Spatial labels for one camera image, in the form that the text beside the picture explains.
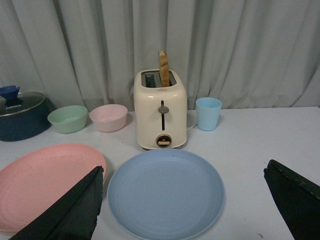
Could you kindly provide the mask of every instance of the bowl rim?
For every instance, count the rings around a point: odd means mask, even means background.
[[[81,108],[81,110],[85,110],[83,112],[83,114],[79,115],[77,117],[77,119],[73,119],[73,120],[70,120],[70,121],[64,121],[64,122],[61,122],[61,121],[54,121],[54,120],[50,120],[50,117],[52,117],[54,114],[57,114],[58,112],[64,110],[64,109],[68,109],[68,108]],[[73,121],[76,121],[76,120],[79,120],[79,119],[82,119],[84,116],[86,116],[88,114],[88,109],[85,107],[85,106],[82,106],[82,105],[69,105],[69,106],[63,106],[63,107],[60,107],[54,111],[52,111],[48,117],[47,117],[47,120],[50,122],[50,123],[53,123],[53,124],[56,124],[56,125],[62,125],[62,124],[68,124],[68,123],[71,123]]]
[[[124,110],[124,114],[121,114],[120,117],[118,117],[117,119],[112,119],[112,120],[97,120],[92,116],[92,113],[94,113],[94,112],[96,112],[96,111],[98,111],[100,109],[109,108],[110,106],[118,106],[118,107],[122,108]],[[93,123],[111,123],[111,122],[118,121],[118,120],[122,119],[127,114],[128,114],[128,108],[126,106],[124,106],[124,105],[121,105],[121,104],[106,104],[106,105],[98,106],[95,109],[93,109],[90,112],[89,117],[93,121]]]

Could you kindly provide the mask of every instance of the blue plate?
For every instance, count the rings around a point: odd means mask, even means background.
[[[116,221],[144,240],[186,240],[207,230],[225,199],[217,170],[180,149],[132,157],[112,176],[107,199]]]

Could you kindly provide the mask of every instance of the navy pot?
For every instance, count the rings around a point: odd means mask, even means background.
[[[19,93],[15,99],[0,98],[0,140],[14,142],[34,137],[51,124],[53,108],[38,92]]]

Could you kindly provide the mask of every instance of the bread slice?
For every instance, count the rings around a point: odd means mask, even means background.
[[[168,56],[165,50],[159,51],[159,70],[162,87],[169,87],[169,65],[168,65]]]

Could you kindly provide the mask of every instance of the toaster knob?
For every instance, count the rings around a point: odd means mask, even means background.
[[[169,112],[169,108],[167,106],[161,106],[158,108],[158,112],[161,114],[167,114]]]
[[[156,144],[160,148],[166,148],[171,145],[171,137],[168,134],[161,134],[156,138]]]

